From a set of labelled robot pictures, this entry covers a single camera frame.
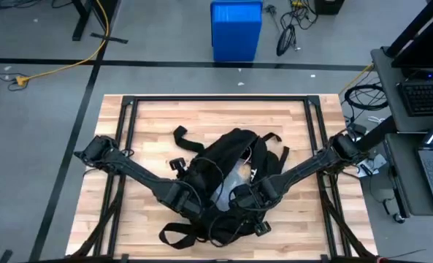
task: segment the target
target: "wooden platform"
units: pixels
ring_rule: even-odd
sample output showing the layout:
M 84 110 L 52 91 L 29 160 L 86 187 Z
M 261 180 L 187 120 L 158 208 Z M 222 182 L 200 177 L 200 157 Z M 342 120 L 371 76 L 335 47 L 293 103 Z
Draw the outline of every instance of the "wooden platform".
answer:
M 121 99 L 122 96 L 118 95 L 104 97 L 96 134 L 114 137 Z M 345 128 L 337 95 L 321 95 L 321 107 L 328 136 Z M 185 138 L 202 142 L 205 146 L 235 127 L 250 129 L 261 136 L 274 132 L 283 141 L 270 140 L 269 150 L 279 156 L 284 145 L 291 149 L 285 169 L 311 157 L 301 102 L 140 102 L 138 109 L 132 143 L 135 155 L 132 159 L 160 177 L 175 177 L 175 172 L 169 168 L 169 160 L 184 157 L 189 163 L 194 155 L 175 145 L 172 132 L 179 125 L 188 129 Z M 129 116 L 128 113 L 121 148 L 125 143 Z M 317 129 L 316 118 L 313 119 Z M 316 137 L 320 143 L 318 131 Z M 92 172 L 85 176 L 66 254 L 76 251 L 98 222 L 105 182 L 106 175 L 103 172 Z M 340 176 L 338 187 L 345 220 L 360 241 L 376 253 L 359 181 Z M 320 254 L 328 253 L 315 176 L 293 186 L 283 201 L 267 213 L 266 220 L 271 224 L 272 231 L 262 237 L 243 237 L 225 248 L 196 243 L 192 248 L 175 250 L 164 245 L 158 233 L 169 222 L 185 220 L 160 205 L 150 190 L 127 178 L 115 256 L 127 253 L 131 258 L 142 259 L 274 260 L 319 259 Z M 104 238 L 103 254 L 107 248 L 108 234 Z M 341 254 L 338 231 L 335 232 L 335 239 Z

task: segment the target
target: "concrete floor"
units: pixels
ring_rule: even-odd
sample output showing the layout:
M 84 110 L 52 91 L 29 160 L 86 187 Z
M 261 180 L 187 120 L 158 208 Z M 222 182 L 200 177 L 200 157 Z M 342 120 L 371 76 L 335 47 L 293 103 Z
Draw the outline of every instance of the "concrete floor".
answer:
M 278 17 L 288 10 L 286 1 L 265 4 L 274 4 Z M 129 43 L 109 43 L 104 59 L 211 61 L 209 5 L 209 0 L 122 0 L 112 35 Z M 101 66 L 75 148 L 84 148 L 92 138 L 104 94 L 335 94 L 358 72 L 334 66 L 331 69 L 336 70 L 314 70 L 309 65 L 369 64 L 370 50 L 389 45 L 424 5 L 424 0 L 346 1 L 339 15 L 320 16 L 311 29 L 298 31 L 301 50 L 289 50 L 282 57 L 275 55 L 277 29 L 264 15 L 256 62 L 300 64 L 304 69 Z M 1 11 L 0 58 L 89 56 L 99 44 L 89 34 L 99 33 L 100 26 L 90 19 L 82 41 L 72 42 L 76 19 L 72 6 L 51 9 L 48 1 L 30 9 Z M 0 64 L 0 73 L 6 66 L 11 66 L 7 72 L 27 75 L 58 67 Z M 0 256 L 12 249 L 11 262 L 26 261 L 33 248 L 91 70 L 92 66 L 78 66 L 32 80 L 19 92 L 9 92 L 0 82 Z M 350 115 L 349 107 L 343 110 Z M 365 113 L 357 120 L 371 129 L 375 124 L 367 121 L 368 115 L 382 118 L 389 111 Z M 69 163 L 43 259 L 65 253 L 84 169 L 76 159 Z M 375 196 L 389 197 L 386 173 L 374 180 Z M 412 217 L 396 224 L 370 196 L 368 180 L 362 183 L 380 254 L 425 248 L 400 259 L 433 262 L 433 218 Z

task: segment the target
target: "gray desk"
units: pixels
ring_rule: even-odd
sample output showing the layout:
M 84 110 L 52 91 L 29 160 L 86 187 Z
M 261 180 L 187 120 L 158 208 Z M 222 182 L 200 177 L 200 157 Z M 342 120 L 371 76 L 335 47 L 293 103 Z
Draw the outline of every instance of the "gray desk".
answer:
M 433 216 L 433 197 L 421 172 L 416 149 L 423 134 L 387 134 L 385 149 L 390 165 L 394 168 L 394 190 L 398 191 L 401 216 Z
M 398 132 L 426 132 L 433 128 L 433 116 L 410 117 L 407 114 L 396 89 L 396 84 L 404 81 L 405 78 L 401 69 L 391 67 L 393 59 L 387 57 L 380 49 L 372 50 L 371 55 Z

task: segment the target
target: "blue container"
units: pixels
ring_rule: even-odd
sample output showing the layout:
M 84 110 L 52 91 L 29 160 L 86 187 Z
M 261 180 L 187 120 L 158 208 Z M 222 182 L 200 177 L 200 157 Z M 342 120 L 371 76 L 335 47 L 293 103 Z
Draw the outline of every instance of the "blue container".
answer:
M 211 2 L 215 61 L 253 61 L 260 37 L 262 8 L 262 0 Z

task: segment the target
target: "caster wheel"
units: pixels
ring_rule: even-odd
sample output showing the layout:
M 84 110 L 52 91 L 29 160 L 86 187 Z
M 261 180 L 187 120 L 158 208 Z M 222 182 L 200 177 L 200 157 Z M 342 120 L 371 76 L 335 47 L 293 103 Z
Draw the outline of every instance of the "caster wheel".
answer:
M 393 215 L 393 219 L 395 222 L 400 223 L 400 224 L 404 224 L 406 222 L 406 220 L 404 218 L 402 218 L 401 215 L 398 213 Z

